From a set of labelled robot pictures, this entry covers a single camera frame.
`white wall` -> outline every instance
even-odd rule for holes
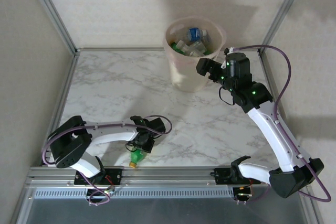
[[[9,223],[71,56],[38,0],[0,6],[0,223]]]
[[[325,168],[320,178],[333,197],[319,204],[326,224],[336,223],[336,6],[335,0],[295,0],[273,46],[286,52],[292,80],[282,101],[287,122],[312,157]],[[267,50],[278,90],[287,78],[281,55]],[[315,193],[325,198],[316,182]]]
[[[78,47],[161,47],[167,25],[203,15],[228,46],[262,42],[283,0],[52,0]]]

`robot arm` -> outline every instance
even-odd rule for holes
[[[152,121],[140,116],[132,116],[127,120],[109,123],[83,121],[81,116],[73,116],[49,136],[49,140],[64,131],[69,133],[55,140],[50,149],[57,168],[72,167],[88,178],[102,177],[104,168],[98,157],[91,156],[86,149],[89,146],[126,141],[127,145],[150,153],[154,138],[165,132],[160,118]]]
[[[209,73],[209,79],[231,93],[233,101],[260,128],[279,162],[279,168],[271,169],[265,165],[248,162],[250,157],[244,156],[232,163],[230,179],[246,177],[271,184],[276,193],[283,198],[310,184],[314,177],[300,159],[308,160],[317,174],[324,168],[323,163],[319,158],[312,159],[299,146],[279,114],[275,117],[273,98],[263,84],[252,81],[248,58],[243,53],[232,53],[226,56],[226,68],[222,68],[221,65],[210,59],[200,59],[196,70],[203,76]],[[278,124],[281,124],[286,132],[283,132]],[[300,155],[297,156],[286,134]]]

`marble surface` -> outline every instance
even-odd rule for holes
[[[246,52],[254,80],[266,84],[256,52]],[[266,139],[239,106],[218,97],[219,85],[209,82],[196,93],[172,87],[163,51],[84,51],[68,94],[62,123],[73,115],[86,121],[109,122],[132,115],[161,114],[173,131],[156,140],[139,166],[217,166],[251,155],[273,159]],[[222,91],[223,99],[231,101]],[[125,142],[90,146],[103,165],[128,166]]]

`blue bottle label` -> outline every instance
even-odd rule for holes
[[[198,41],[201,38],[201,31],[197,27],[190,28],[189,31],[191,33],[190,41]]]

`yellow bottle cap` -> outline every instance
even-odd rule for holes
[[[133,162],[130,162],[129,166],[130,166],[131,168],[136,168],[136,167],[137,167],[137,164],[136,164],[136,163],[133,163]]]

